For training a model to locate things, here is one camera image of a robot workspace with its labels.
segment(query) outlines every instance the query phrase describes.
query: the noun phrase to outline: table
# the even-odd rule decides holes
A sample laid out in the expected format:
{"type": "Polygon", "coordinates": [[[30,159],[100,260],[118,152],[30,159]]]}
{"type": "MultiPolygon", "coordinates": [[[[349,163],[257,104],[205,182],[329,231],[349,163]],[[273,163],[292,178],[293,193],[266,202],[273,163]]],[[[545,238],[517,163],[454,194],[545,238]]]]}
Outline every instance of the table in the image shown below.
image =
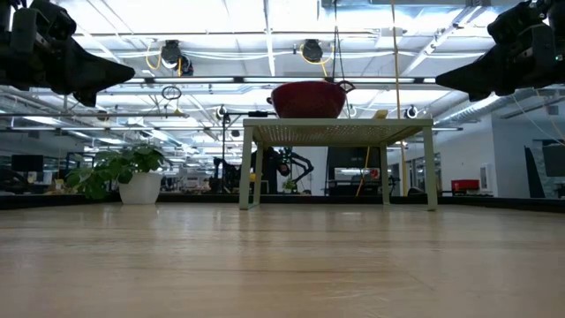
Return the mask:
{"type": "MultiPolygon", "coordinates": [[[[253,141],[257,143],[255,171],[262,171],[263,149],[267,147],[379,147],[380,173],[387,180],[387,146],[422,132],[428,209],[435,210],[438,197],[432,126],[432,119],[244,119],[239,209],[247,210],[260,204],[261,173],[256,173],[253,204],[249,204],[253,141]]],[[[382,199],[384,204],[390,204],[388,182],[382,183],[382,199]]]]}

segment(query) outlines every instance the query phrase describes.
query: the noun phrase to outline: ceiling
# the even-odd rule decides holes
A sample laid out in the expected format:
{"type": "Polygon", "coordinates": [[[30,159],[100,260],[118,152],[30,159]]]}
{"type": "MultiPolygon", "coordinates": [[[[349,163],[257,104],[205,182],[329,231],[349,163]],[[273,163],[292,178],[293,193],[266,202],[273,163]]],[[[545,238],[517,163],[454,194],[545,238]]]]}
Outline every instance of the ceiling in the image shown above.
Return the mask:
{"type": "MultiPolygon", "coordinates": [[[[394,26],[400,75],[432,79],[474,61],[493,46],[486,26],[498,13],[517,2],[485,1],[493,6],[470,7],[465,6],[464,0],[396,1],[394,26]],[[450,28],[455,22],[461,28],[450,28]]],[[[76,20],[79,28],[74,38],[84,49],[133,67],[136,77],[177,76],[163,66],[152,68],[158,63],[159,48],[165,40],[181,41],[183,53],[193,63],[195,77],[323,77],[320,65],[308,64],[300,55],[299,48],[305,39],[318,40],[325,51],[324,59],[330,58],[325,65],[328,76],[394,78],[396,75],[393,15],[384,1],[342,0],[336,12],[331,5],[327,6],[328,0],[59,0],[55,3],[76,20]],[[339,27],[342,54],[335,59],[334,71],[335,23],[339,27]]],[[[131,120],[146,126],[213,126],[218,124],[215,111],[220,105],[228,110],[273,110],[266,98],[276,84],[178,84],[183,96],[165,109],[161,91],[166,86],[125,84],[99,94],[95,110],[77,104],[71,97],[66,109],[75,113],[100,110],[131,113],[136,118],[131,120]],[[159,111],[170,114],[175,110],[184,116],[142,116],[159,111]]],[[[26,107],[26,111],[37,113],[64,109],[64,98],[48,90],[34,89],[21,94],[17,99],[4,96],[6,100],[0,103],[0,109],[21,112],[26,107]]],[[[401,85],[399,103],[402,108],[415,105],[439,116],[465,97],[433,83],[406,84],[401,85]]],[[[361,85],[348,98],[353,117],[372,117],[376,110],[382,109],[390,110],[391,117],[397,116],[394,85],[361,85]]],[[[75,117],[62,120],[61,125],[126,124],[127,118],[102,122],[92,117],[75,117]]],[[[96,137],[97,133],[84,132],[88,137],[96,137]]],[[[212,136],[202,132],[168,132],[172,140],[186,147],[202,142],[217,145],[214,134],[218,132],[212,136]]],[[[135,138],[136,132],[122,136],[123,140],[135,138]]],[[[229,140],[238,141],[241,137],[229,137],[229,140]]]]}

